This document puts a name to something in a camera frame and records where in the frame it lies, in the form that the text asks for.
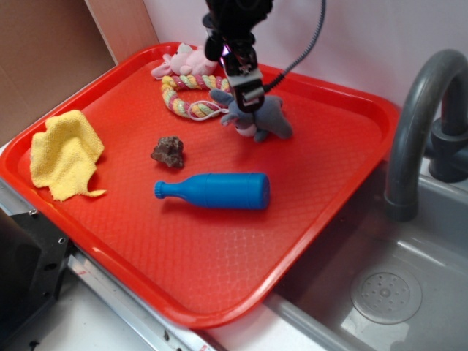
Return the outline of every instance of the cardboard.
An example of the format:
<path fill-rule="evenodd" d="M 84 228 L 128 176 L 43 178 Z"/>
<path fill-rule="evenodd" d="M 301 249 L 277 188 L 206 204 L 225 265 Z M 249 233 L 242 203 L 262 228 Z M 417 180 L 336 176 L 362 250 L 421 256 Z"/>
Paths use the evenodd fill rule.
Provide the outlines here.
<path fill-rule="evenodd" d="M 84 1 L 0 1 L 0 146 L 113 66 Z"/>

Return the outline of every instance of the toy bottle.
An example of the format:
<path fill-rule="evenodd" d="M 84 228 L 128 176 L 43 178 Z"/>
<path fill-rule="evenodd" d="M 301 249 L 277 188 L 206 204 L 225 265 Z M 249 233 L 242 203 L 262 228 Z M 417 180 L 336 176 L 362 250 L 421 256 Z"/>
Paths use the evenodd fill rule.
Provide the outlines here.
<path fill-rule="evenodd" d="M 154 194 L 206 208 L 261 210 L 270 202 L 270 181 L 264 173 L 204 173 L 176 184 L 158 181 Z"/>

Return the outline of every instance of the tray rim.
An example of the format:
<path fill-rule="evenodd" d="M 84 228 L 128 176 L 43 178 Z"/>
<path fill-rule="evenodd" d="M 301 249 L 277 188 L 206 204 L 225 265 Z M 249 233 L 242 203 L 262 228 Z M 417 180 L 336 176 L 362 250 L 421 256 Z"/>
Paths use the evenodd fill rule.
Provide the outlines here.
<path fill-rule="evenodd" d="M 123 79 L 129 77 L 133 72 L 136 72 L 143 65 L 150 61 L 154 61 L 162 56 L 163 53 L 173 53 L 178 47 L 177 42 L 168 42 L 151 46 L 136 52 L 133 56 L 129 57 L 118 66 L 110 69 L 108 72 L 91 82 L 83 89 L 79 90 L 76 94 L 72 95 L 69 99 L 62 102 L 59 106 L 46 113 L 43 117 L 34 122 L 27 129 L 23 130 L 17 135 L 4 149 L 0 155 L 0 177 L 2 177 L 13 189 L 15 189 L 21 196 L 29 201 L 38 211 L 43 212 L 44 215 L 53 220 L 53 222 L 65 233 L 73 233 L 79 223 L 70 220 L 67 216 L 58 211 L 52 203 L 45 202 L 37 193 L 35 188 L 29 187 L 25 184 L 24 180 L 15 172 L 15 167 L 8 164 L 9 159 L 18 159 L 24 155 L 24 150 L 28 151 L 31 145 L 32 136 L 36 132 L 45 130 L 45 120 L 51 116 L 57 116 L 68 110 L 82 109 L 89 103 L 93 102 L 98 97 L 105 94 L 108 89 L 111 89 Z M 264 72 L 275 72 L 277 69 L 260 65 Z M 358 91 L 353 88 L 340 86 L 335 83 L 329 83 L 324 80 L 307 77 L 291 72 L 288 76 L 290 80 L 307 83 L 313 89 L 321 91 L 325 94 L 339 94 L 341 97 L 348 99 L 351 102 L 359 104 L 359 106 L 366 108 L 377 108 L 381 114 L 386 118 L 381 118 L 376 121 L 382 130 L 382 140 L 379 147 L 376 148 L 371 156 L 369 156 L 361 166 L 355 171 L 353 177 L 348 178 L 346 184 L 340 190 L 340 201 L 334 197 L 327 205 L 324 211 L 316 218 L 314 222 L 308 227 L 306 232 L 301 236 L 300 240 L 294 245 L 293 249 L 286 253 L 281 262 L 281 267 L 276 266 L 268 272 L 268 278 L 262 281 L 254 292 L 248 295 L 243 301 L 237 303 L 225 310 L 211 313 L 211 314 L 197 314 L 191 312 L 178 301 L 171 298 L 163 289 L 159 288 L 154 282 L 145 279 L 141 274 L 135 277 L 135 272 L 130 270 L 118 260 L 118 256 L 109 246 L 98 238 L 93 237 L 93 240 L 87 238 L 85 245 L 78 245 L 87 255 L 90 255 L 93 260 L 96 260 L 106 271 L 110 272 L 117 279 L 121 280 L 128 286 L 134 293 L 153 306 L 157 311 L 161 312 L 166 317 L 173 321 L 185 325 L 189 328 L 212 328 L 219 325 L 224 325 L 232 320 L 244 315 L 257 304 L 259 304 L 267 293 L 273 288 L 275 283 L 279 281 L 287 269 L 298 259 L 300 254 L 310 245 L 314 238 L 318 235 L 321 229 L 333 218 L 330 214 L 336 213 L 344 203 L 343 198 L 346 200 L 351 197 L 354 191 L 364 182 L 362 174 L 366 176 L 378 165 L 380 160 L 388 153 L 391 143 L 393 142 L 393 134 L 396 129 L 396 122 L 398 120 L 399 109 L 391 102 L 383 99 L 382 97 Z M 357 109 L 362 114 L 362 110 L 358 109 L 357 105 L 350 105 Z"/>

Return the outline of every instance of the faucet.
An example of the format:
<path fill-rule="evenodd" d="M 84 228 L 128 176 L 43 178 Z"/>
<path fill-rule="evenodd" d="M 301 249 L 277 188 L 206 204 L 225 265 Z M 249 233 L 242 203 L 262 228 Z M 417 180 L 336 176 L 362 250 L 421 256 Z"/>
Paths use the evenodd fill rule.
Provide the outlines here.
<path fill-rule="evenodd" d="M 433 122 L 441 103 L 441 117 Z M 467 114 L 467 59 L 457 50 L 435 53 L 409 90 L 393 139 L 385 186 L 391 219 L 405 222 L 418 214 L 424 155 L 435 179 L 453 183 L 468 178 Z"/>

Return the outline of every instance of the white wall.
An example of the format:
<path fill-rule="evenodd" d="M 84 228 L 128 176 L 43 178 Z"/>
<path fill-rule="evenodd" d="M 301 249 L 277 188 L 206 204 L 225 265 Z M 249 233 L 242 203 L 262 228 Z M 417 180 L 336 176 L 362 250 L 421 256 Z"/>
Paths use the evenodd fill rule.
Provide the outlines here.
<path fill-rule="evenodd" d="M 202 45 L 205 0 L 144 0 L 160 42 Z M 328 0 L 319 41 L 295 72 L 403 105 L 426 60 L 454 48 L 468 56 L 467 0 Z M 320 0 L 274 0 L 254 29 L 260 63 L 285 68 L 308 44 Z"/>

